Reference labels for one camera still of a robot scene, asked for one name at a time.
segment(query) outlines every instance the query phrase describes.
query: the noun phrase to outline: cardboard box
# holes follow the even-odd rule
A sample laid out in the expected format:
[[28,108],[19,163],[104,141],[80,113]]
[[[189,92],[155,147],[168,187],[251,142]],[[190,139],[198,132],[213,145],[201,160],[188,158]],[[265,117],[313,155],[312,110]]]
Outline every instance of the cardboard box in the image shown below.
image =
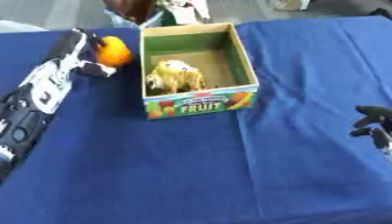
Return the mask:
[[[141,31],[143,103],[150,119],[248,109],[259,86],[232,24],[146,28]],[[148,95],[145,77],[160,60],[181,60],[198,68],[206,89]]]

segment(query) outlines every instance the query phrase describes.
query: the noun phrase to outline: printed fruit graphic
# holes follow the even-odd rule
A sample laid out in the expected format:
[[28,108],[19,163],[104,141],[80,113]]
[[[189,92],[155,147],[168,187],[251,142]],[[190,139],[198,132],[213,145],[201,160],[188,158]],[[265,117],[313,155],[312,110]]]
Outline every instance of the printed fruit graphic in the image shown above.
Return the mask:
[[226,107],[230,108],[230,107],[234,106],[237,103],[238,103],[238,101],[228,100],[226,102]]
[[240,102],[243,98],[247,97],[247,95],[248,95],[248,92],[244,92],[244,91],[235,93],[233,95],[233,100],[236,102]]
[[252,92],[241,91],[241,92],[235,93],[233,95],[233,102],[236,102],[236,104],[233,104],[231,106],[227,106],[227,109],[239,109],[239,108],[250,106],[250,100],[252,99],[252,96],[253,96]]
[[151,119],[158,119],[158,118],[161,117],[163,114],[162,114],[162,112],[161,112],[160,110],[158,110],[158,111],[150,112],[149,115],[150,115],[150,118],[151,118]]
[[147,104],[147,112],[154,112],[161,110],[161,107],[156,101],[151,101]]
[[165,107],[174,107],[174,101],[161,101],[159,103],[159,106],[161,108],[165,108]]
[[211,93],[198,93],[198,94],[195,94],[193,98],[209,97],[209,96],[213,96],[213,94],[211,94]]
[[168,116],[175,116],[176,109],[174,107],[166,107],[166,108],[164,108],[164,113]]
[[133,59],[130,49],[118,37],[108,36],[102,40],[106,45],[98,47],[95,55],[98,63],[108,67],[119,67]]

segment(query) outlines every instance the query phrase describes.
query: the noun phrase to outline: toy animal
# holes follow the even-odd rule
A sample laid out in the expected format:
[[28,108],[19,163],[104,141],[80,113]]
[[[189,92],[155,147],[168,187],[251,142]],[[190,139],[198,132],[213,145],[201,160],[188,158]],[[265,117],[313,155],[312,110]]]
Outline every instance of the toy animal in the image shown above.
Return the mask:
[[161,88],[164,94],[176,94],[179,89],[199,91],[206,87],[199,69],[179,60],[160,61],[145,81],[149,90]]

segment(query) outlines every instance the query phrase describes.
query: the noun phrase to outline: robotic hand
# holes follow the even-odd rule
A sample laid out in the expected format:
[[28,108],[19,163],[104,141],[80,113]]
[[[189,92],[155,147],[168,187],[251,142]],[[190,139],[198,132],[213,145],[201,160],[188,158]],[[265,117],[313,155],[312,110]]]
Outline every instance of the robotic hand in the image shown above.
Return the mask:
[[[375,106],[357,106],[356,110],[366,117],[360,119],[351,132],[351,136],[371,136],[375,146],[385,155],[392,158],[392,109]],[[380,128],[368,127],[371,123],[379,123]]]
[[105,43],[81,29],[65,33],[43,63],[0,97],[0,182],[30,152],[71,90],[75,74],[109,77],[113,67],[80,59]]

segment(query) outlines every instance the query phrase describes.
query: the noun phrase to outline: blue cloth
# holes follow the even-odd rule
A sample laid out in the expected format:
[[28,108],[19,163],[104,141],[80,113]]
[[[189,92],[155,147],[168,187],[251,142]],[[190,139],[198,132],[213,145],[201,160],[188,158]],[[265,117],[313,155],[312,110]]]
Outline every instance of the blue cloth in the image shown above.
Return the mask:
[[[253,109],[146,121],[138,61],[110,79],[80,77],[0,188],[0,223],[392,221],[392,164],[348,135],[355,105],[392,107],[391,22],[237,28],[262,83]],[[138,52],[136,30],[98,33]],[[0,35],[0,94],[59,35]]]

